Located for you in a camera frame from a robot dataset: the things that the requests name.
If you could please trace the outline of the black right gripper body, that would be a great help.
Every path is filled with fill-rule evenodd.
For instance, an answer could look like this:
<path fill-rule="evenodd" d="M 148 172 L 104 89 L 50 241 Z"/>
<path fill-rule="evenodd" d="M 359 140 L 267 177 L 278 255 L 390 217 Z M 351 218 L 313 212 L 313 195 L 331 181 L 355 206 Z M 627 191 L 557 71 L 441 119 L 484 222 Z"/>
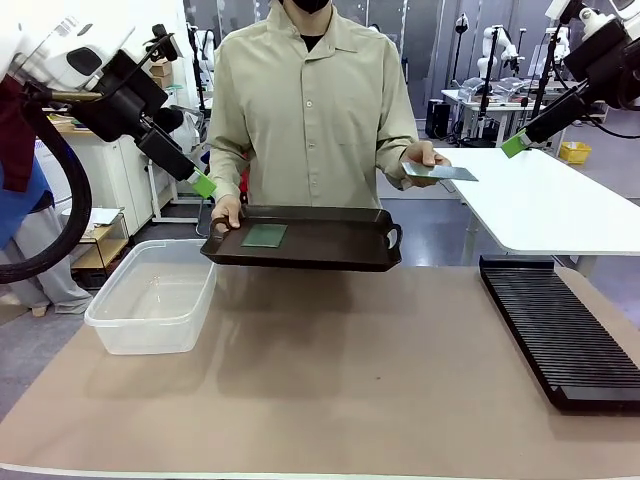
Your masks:
<path fill-rule="evenodd" d="M 587 110 L 596 101 L 639 109 L 639 40 L 622 27 L 603 27 L 565 58 L 579 87 L 562 98 L 563 110 Z"/>

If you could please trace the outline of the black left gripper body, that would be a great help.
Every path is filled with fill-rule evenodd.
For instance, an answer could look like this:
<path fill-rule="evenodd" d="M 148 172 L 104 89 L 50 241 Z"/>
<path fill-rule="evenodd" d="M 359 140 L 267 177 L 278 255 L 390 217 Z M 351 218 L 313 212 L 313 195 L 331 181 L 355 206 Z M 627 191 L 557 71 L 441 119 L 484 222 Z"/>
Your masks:
<path fill-rule="evenodd" d="M 103 96 L 71 106 L 69 114 L 106 142 L 123 135 L 140 138 L 146 132 L 141 118 L 153 117 L 168 95 L 123 50 L 102 72 L 92 92 Z"/>

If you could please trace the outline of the person's right hand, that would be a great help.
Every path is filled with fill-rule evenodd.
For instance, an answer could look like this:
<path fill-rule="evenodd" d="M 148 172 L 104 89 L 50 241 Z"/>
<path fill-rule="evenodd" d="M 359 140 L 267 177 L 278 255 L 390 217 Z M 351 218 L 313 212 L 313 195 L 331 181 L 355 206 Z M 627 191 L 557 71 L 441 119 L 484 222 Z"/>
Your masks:
<path fill-rule="evenodd" d="M 225 195 L 215 203 L 211 218 L 213 221 L 225 218 L 224 222 L 215 225 L 217 231 L 224 233 L 230 228 L 237 229 L 240 227 L 240 214 L 241 202 L 239 198 L 233 195 Z"/>

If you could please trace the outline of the person's left hand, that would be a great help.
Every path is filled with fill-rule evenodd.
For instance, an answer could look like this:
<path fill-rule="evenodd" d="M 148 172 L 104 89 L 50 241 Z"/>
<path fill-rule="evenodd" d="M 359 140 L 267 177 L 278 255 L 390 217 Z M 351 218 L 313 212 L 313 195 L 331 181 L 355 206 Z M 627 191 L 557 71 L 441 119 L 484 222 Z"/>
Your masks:
<path fill-rule="evenodd" d="M 433 143 L 430 141 L 417 141 L 412 143 L 405 149 L 400 161 L 402 163 L 414 162 L 417 164 L 422 164 L 429 168 L 437 165 L 451 165 L 450 161 L 446 157 L 435 150 Z M 418 188 L 430 187 L 438 182 L 437 179 L 433 178 L 423 178 L 415 176 L 406 176 L 406 178 L 412 187 Z"/>

